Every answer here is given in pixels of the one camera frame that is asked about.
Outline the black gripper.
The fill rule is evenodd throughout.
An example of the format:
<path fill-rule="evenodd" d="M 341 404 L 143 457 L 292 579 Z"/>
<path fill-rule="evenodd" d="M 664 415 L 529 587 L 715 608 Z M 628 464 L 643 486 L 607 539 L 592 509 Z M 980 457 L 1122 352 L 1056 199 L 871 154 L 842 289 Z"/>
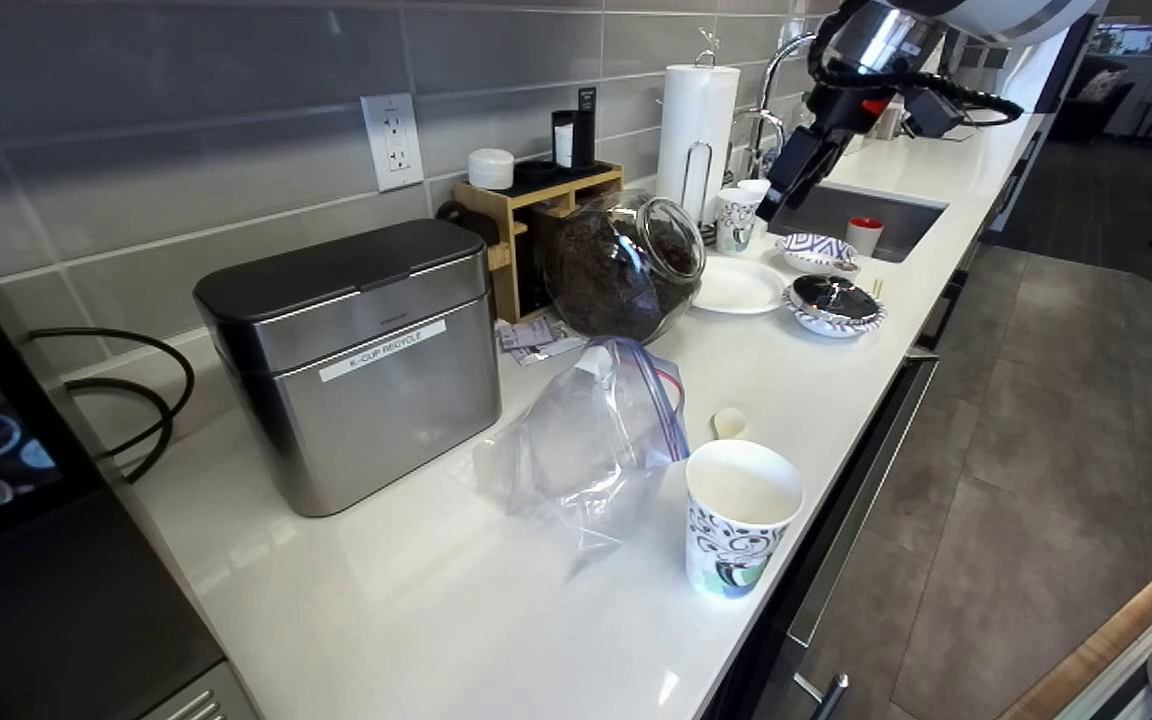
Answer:
<path fill-rule="evenodd" d="M 779 199 L 805 199 L 829 173 L 831 164 L 842 154 L 851 140 L 851 128 L 842 124 L 809 124 L 809 128 L 797 128 L 772 168 L 768 168 L 768 178 L 776 187 Z"/>

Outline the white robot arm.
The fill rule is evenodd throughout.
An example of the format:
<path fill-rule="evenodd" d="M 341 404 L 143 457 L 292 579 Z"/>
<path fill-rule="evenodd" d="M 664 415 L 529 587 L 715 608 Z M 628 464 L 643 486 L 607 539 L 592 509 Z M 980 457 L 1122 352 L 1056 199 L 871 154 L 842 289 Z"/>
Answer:
<path fill-rule="evenodd" d="M 768 164 L 758 214 L 801 207 L 847 140 L 864 135 L 890 99 L 902 104 L 915 135 L 945 135 L 975 117 L 1021 120 L 1016 99 L 926 73 L 933 49 L 945 34 L 968 34 L 1012 52 L 1073 29 L 1090 6 L 1097 0 L 842 0 L 809 42 L 810 120 Z"/>

